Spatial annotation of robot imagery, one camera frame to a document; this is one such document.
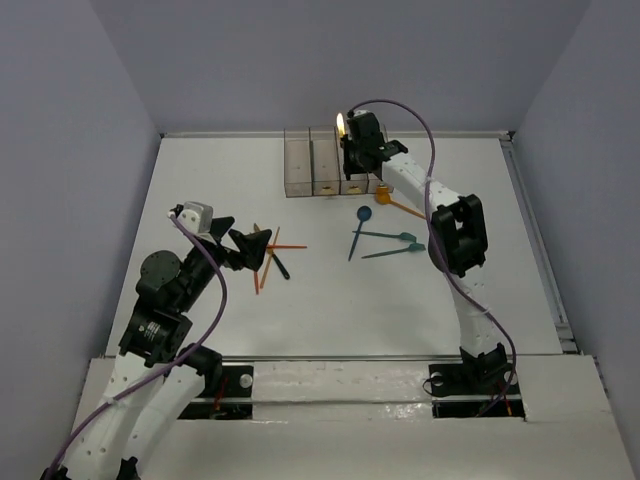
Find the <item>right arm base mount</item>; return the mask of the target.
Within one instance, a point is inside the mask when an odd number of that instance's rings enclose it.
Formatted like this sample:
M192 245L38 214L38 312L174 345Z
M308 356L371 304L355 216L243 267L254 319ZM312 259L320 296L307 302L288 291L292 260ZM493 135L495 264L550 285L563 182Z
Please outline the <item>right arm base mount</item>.
M430 364L422 388L431 399L436 419L526 418L511 366L487 383L474 384L461 363Z

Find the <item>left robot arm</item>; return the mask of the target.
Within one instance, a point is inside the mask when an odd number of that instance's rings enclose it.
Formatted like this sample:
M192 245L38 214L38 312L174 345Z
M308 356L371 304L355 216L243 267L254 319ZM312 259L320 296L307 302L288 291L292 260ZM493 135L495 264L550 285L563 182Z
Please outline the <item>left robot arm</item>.
M198 202L178 204L167 216L192 248L185 258L161 250L142 262L138 298L101 401L43 471L45 479L140 478L189 403L224 385L221 355L203 339L185 342L192 328L187 313L217 279L221 301L202 335L208 338L228 300L223 269L258 271L272 232L243 234L233 229L233 217L214 217Z

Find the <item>gold knife black handle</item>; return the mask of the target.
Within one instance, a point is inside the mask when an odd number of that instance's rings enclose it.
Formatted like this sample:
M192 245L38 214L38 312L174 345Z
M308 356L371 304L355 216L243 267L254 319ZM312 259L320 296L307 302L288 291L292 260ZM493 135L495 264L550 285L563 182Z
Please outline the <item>gold knife black handle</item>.
M256 223L254 223L253 226L254 226L254 231L257 232L260 230L260 227ZM288 272L288 270L286 269L286 267L284 266L280 258L277 256L277 254L272 252L271 257L272 257L272 261L276 264L277 268L279 269L280 273L283 275L284 279L290 280L291 278L290 273Z
M336 134L337 134L338 145L340 147L343 147L343 141L346 135L346 128L345 128L344 116L341 112L338 112L336 115Z

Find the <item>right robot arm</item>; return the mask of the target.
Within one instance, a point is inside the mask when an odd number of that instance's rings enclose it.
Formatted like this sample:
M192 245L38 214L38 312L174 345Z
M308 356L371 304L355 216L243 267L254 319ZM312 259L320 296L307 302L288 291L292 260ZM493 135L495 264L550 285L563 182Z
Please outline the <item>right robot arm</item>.
M373 174L408 199L426 219L427 250L446 278L460 330L460 360L451 372L431 373L426 392L436 398L489 395L498 403L515 376L513 341L490 309L478 299L488 237L483 205L475 194L463 196L423 168L408 148L382 133L374 113L351 110L336 118L345 176Z

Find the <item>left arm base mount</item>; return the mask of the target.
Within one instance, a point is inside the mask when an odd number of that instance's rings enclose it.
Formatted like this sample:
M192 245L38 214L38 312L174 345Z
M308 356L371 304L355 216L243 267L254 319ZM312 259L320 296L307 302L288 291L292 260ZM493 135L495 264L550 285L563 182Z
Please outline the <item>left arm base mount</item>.
M224 364L216 385L192 400L180 420L251 420L253 417L254 366L249 363Z

